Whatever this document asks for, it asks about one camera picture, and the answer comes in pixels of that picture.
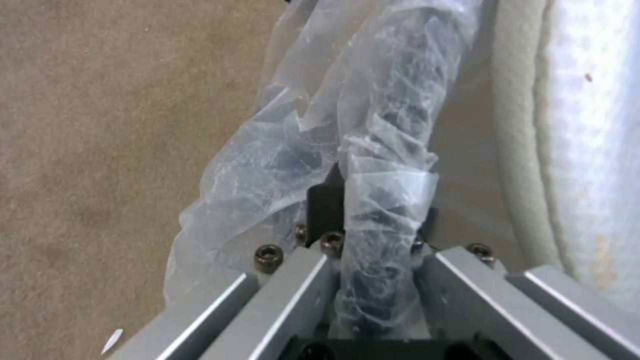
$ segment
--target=plastic wrap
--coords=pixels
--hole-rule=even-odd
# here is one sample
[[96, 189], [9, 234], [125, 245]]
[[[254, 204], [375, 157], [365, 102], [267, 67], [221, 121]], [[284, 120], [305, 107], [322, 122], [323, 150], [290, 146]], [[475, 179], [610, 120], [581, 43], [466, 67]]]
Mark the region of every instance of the plastic wrap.
[[307, 188], [339, 160], [346, 247], [338, 323], [352, 333], [402, 328], [418, 300], [409, 249], [438, 179], [427, 144], [480, 4], [293, 1], [267, 51], [259, 110], [211, 161], [200, 199], [180, 216], [167, 302], [212, 264], [251, 270], [260, 243], [291, 250]]
[[418, 303], [410, 247], [438, 180], [427, 144], [473, 43], [479, 5], [391, 2], [353, 44], [338, 101], [347, 176], [336, 310], [355, 334], [395, 331]]

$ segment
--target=gray metal bar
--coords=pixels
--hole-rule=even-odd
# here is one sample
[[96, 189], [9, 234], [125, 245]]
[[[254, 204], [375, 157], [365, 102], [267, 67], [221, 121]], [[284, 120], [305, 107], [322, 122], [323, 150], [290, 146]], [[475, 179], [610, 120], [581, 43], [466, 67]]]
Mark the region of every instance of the gray metal bar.
[[110, 359], [196, 359], [258, 290], [256, 278], [216, 267]]
[[330, 260], [297, 248], [201, 359], [276, 359], [292, 336], [312, 335], [334, 295]]
[[416, 283], [432, 334], [481, 334], [514, 359], [606, 359], [461, 247], [429, 256]]
[[595, 291], [548, 265], [507, 280], [613, 359], [640, 359], [640, 322]]

